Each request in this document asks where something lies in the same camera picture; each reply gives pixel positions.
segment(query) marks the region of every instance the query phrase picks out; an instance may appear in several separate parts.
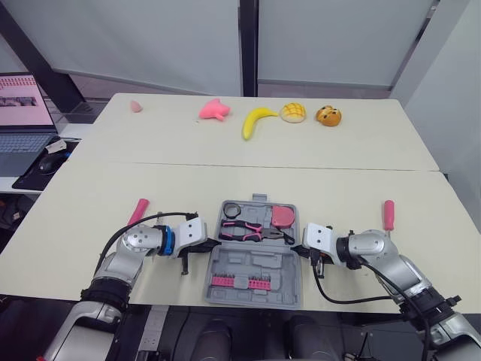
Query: red screwdriver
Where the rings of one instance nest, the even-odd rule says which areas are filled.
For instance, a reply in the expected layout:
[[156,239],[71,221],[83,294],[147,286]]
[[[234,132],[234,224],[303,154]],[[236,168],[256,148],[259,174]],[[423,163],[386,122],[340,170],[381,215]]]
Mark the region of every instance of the red screwdriver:
[[384,230],[391,237],[391,231],[394,229],[394,201],[388,200],[384,202]]

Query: bread bun toy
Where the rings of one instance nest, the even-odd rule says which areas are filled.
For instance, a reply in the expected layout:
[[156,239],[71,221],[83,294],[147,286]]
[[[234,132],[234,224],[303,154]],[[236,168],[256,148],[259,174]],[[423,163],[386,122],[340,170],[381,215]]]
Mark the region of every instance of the bread bun toy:
[[339,109],[333,108],[331,105],[326,105],[320,108],[316,113],[317,121],[325,126],[337,126],[342,119],[342,113]]
[[306,109],[299,103],[288,103],[280,110],[280,117],[288,123],[300,123],[306,119]]

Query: toolbox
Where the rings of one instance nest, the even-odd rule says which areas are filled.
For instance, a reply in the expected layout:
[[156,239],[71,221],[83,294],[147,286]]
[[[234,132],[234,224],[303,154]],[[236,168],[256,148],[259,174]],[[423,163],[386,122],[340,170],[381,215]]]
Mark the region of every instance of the toolbox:
[[[301,307],[301,261],[291,250],[301,243],[297,208],[267,200],[265,194],[253,194],[252,201],[222,203],[216,226],[222,243],[210,255],[204,285],[207,302],[291,310]],[[275,227],[273,209],[293,214],[293,223]],[[257,227],[243,228],[238,226],[241,221],[257,223]],[[274,233],[279,230],[286,238],[253,241],[253,229],[261,227]]]

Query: computer mouse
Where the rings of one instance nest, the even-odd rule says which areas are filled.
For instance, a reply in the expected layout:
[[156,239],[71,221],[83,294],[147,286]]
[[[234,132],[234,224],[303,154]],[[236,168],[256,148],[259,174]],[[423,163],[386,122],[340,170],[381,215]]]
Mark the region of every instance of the computer mouse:
[[43,175],[53,174],[60,168],[70,153],[48,154],[38,163],[38,172]]

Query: pliers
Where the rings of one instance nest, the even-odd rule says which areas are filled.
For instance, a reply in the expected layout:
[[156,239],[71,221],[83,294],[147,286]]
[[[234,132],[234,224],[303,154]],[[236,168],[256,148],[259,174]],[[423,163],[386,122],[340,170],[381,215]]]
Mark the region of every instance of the pliers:
[[[248,233],[246,235],[233,235],[222,231],[225,227],[240,227],[254,231],[254,233]],[[220,222],[219,238],[229,241],[254,241],[260,242],[263,238],[278,239],[284,238],[285,234],[274,228],[264,228],[259,223],[249,223],[245,220],[222,220]]]

